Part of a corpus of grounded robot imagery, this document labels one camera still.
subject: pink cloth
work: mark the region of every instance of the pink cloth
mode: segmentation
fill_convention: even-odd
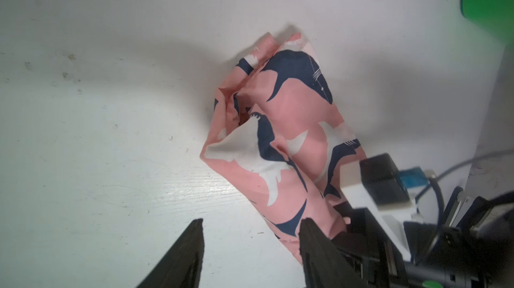
[[[329,238],[346,230],[339,167],[365,158],[299,33],[268,34],[216,91],[201,159],[254,205],[301,262],[298,231],[312,218]]]

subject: black cable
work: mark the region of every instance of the black cable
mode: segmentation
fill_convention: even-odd
[[[484,154],[484,155],[480,155],[480,156],[476,156],[476,157],[473,157],[469,160],[466,160],[466,161],[463,161],[463,162],[460,162],[458,164],[455,164],[454,166],[452,166],[451,168],[447,169],[446,171],[444,171],[443,173],[441,173],[437,178],[437,182],[439,182],[442,178],[444,178],[445,176],[447,176],[448,174],[452,173],[453,171],[455,170],[458,170],[460,169],[461,167],[464,167],[466,165],[469,165],[469,164],[472,164],[472,163],[475,163],[475,162],[478,162],[478,161],[481,161],[483,159],[487,159],[487,158],[492,158],[492,157],[501,157],[501,156],[505,156],[505,155],[511,155],[511,154],[514,154],[514,149],[508,149],[508,150],[503,150],[503,151],[495,151],[495,152],[490,152],[490,153],[487,153],[487,154]],[[427,191],[430,189],[430,185],[427,185],[418,195],[416,195],[416,202],[419,201],[419,199],[425,194],[427,193]]]
[[[439,235],[441,228],[443,227],[443,217],[444,217],[444,210],[445,210],[445,202],[443,199],[443,193],[441,192],[441,188],[439,187],[439,184],[437,183],[437,179],[435,178],[429,178],[428,182],[430,183],[429,187],[432,187],[435,192],[435,197],[437,199],[437,208],[439,209],[439,213],[437,216],[437,227],[435,227],[434,232],[432,233],[431,239],[427,241],[426,248],[424,249],[424,252],[420,254],[420,257],[416,257],[414,260],[414,265],[419,265],[421,262],[423,262],[427,257],[432,253],[432,249],[434,248],[435,244],[439,240]]]
[[[469,164],[472,164],[472,163],[475,163],[475,162],[478,162],[480,160],[487,159],[487,158],[501,157],[501,156],[511,155],[511,154],[514,154],[514,149],[508,149],[508,150],[503,150],[503,151],[495,151],[495,152],[487,153],[487,154],[484,154],[484,155],[476,156],[476,157],[473,157],[473,158],[471,158],[469,160],[466,160],[466,161],[460,162],[458,164],[455,164],[451,168],[449,168],[446,171],[444,171],[443,173],[441,173],[435,179],[429,179],[428,180],[430,184],[427,185],[418,195],[416,195],[415,200],[416,200],[416,203],[417,203],[418,200],[425,193],[427,193],[428,189],[433,188],[434,192],[435,192],[435,197],[437,199],[437,207],[439,209],[439,213],[438,213],[439,216],[437,218],[437,227],[435,228],[434,232],[432,233],[431,239],[427,241],[427,248],[425,248],[423,253],[419,254],[420,255],[419,258],[416,258],[416,260],[414,261],[415,265],[419,265],[421,262],[423,262],[430,255],[430,253],[432,252],[432,249],[434,248],[434,246],[437,244],[437,241],[439,240],[440,231],[441,231],[441,228],[443,227],[443,216],[444,216],[444,209],[445,208],[444,208],[443,193],[441,192],[441,188],[439,187],[439,181],[441,181],[441,179],[446,177],[448,174],[450,174],[450,173],[454,172],[455,170],[458,170],[461,167],[464,167],[466,165],[469,165]]]

